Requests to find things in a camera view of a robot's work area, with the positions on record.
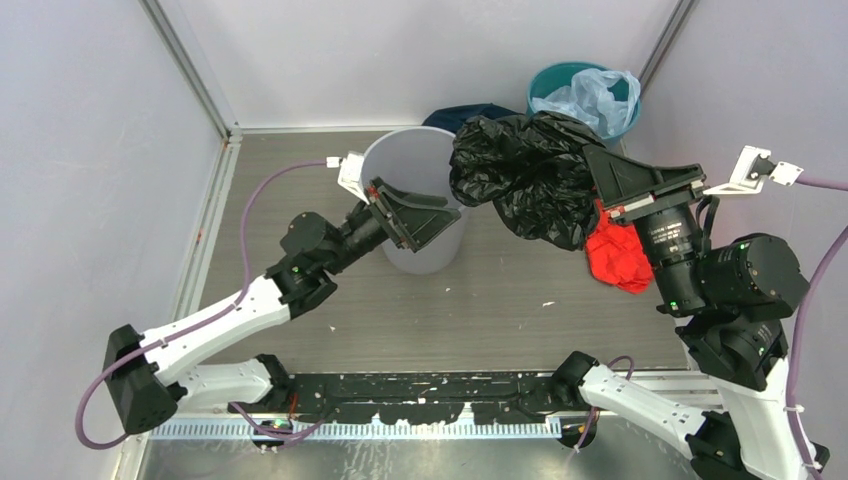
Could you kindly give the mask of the grey translucent trash bin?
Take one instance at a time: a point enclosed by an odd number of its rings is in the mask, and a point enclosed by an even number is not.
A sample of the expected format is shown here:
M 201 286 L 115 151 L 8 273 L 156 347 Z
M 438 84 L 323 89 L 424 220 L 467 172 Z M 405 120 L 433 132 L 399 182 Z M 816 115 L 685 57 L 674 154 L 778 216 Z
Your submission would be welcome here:
M 397 247 L 388 240 L 382 244 L 389 262 L 404 273 L 434 274 L 444 270 L 459 252 L 471 210 L 452 194 L 449 176 L 455 135 L 436 127 L 418 126 L 395 130 L 379 137 L 364 153 L 362 179 L 375 178 L 415 200 L 422 196 L 440 197 L 445 209 L 454 209 L 459 218 L 417 252 Z

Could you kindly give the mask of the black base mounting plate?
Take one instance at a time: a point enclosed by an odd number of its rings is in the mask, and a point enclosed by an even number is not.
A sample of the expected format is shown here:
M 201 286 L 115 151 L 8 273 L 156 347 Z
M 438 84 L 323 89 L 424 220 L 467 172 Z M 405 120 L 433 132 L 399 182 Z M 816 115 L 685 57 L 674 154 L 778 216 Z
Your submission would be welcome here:
M 376 418 L 417 426 L 453 424 L 466 408 L 476 425 L 541 423 L 556 414 L 581 423 L 600 417 L 551 375 L 521 371 L 296 374 L 263 399 L 227 411 L 289 414 L 308 423 L 364 425 Z

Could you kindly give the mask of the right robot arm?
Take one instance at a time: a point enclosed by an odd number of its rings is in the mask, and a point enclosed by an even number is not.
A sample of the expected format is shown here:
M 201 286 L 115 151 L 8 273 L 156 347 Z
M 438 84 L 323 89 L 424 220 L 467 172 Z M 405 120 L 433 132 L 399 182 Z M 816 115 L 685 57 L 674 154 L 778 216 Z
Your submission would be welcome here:
M 554 372 L 551 392 L 567 410 L 597 407 L 674 447 L 703 479 L 810 479 L 826 447 L 809 440 L 787 400 L 790 349 L 783 329 L 809 292 L 782 238 L 753 233 L 715 247 L 710 234 L 723 195 L 756 194 L 766 181 L 793 185 L 799 166 L 747 146 L 730 180 L 706 187 L 697 165 L 653 167 L 588 146 L 588 166 L 609 219 L 635 228 L 653 270 L 659 311 L 676 331 L 722 408 L 671 400 L 575 351 Z

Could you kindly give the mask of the black trash bag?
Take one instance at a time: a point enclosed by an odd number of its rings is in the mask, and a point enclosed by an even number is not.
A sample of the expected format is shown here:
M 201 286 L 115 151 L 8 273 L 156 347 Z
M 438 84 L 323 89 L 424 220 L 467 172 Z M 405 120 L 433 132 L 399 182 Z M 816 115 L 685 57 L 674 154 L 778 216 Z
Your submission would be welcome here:
M 557 248 L 585 247 L 599 221 L 585 123 L 556 112 L 464 122 L 453 140 L 449 185 L 467 207 L 490 203 L 514 235 Z

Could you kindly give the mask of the aluminium frame rail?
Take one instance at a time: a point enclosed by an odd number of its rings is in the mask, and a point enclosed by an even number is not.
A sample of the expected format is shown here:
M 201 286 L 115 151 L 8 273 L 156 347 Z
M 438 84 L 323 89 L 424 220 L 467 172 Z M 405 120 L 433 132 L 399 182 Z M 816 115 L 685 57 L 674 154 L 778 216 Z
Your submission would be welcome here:
M 164 325 L 189 316 L 199 309 L 222 216 L 232 184 L 243 135 L 236 128 L 225 137 L 218 151 L 212 177 L 194 228 L 176 291 L 171 316 Z

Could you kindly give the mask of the red cloth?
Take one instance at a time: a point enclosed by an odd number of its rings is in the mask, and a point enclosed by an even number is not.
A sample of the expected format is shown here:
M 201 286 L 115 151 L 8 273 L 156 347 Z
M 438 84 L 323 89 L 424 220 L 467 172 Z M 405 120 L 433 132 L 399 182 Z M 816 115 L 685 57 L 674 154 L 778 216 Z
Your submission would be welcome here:
M 599 199 L 595 200 L 595 207 L 599 220 L 585 243 L 591 275 L 630 294 L 645 292 L 654 275 L 635 227 L 613 223 Z

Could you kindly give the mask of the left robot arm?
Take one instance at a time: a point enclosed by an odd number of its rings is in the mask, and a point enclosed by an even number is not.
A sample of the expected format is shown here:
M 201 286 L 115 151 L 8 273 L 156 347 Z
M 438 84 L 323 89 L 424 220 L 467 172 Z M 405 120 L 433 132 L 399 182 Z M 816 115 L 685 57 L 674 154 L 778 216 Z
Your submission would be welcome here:
M 199 400 L 282 411 L 292 388 L 275 356 L 221 369 L 200 369 L 200 363 L 316 309 L 336 291 L 334 276 L 383 243 L 418 252 L 460 217 L 445 197 L 398 190 L 375 178 L 339 226 L 315 212 L 294 217 L 280 241 L 283 258 L 230 297 L 162 327 L 113 330 L 105 384 L 125 434 L 151 431 Z

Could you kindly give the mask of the dark navy cloth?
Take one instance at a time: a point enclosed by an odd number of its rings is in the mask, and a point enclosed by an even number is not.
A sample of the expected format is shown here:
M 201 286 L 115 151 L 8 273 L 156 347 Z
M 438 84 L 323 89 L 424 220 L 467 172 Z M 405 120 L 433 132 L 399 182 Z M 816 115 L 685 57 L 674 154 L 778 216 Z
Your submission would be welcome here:
M 492 103 L 459 105 L 433 111 L 424 119 L 422 126 L 456 133 L 468 119 L 476 116 L 499 119 L 512 115 L 518 115 L 518 112 Z

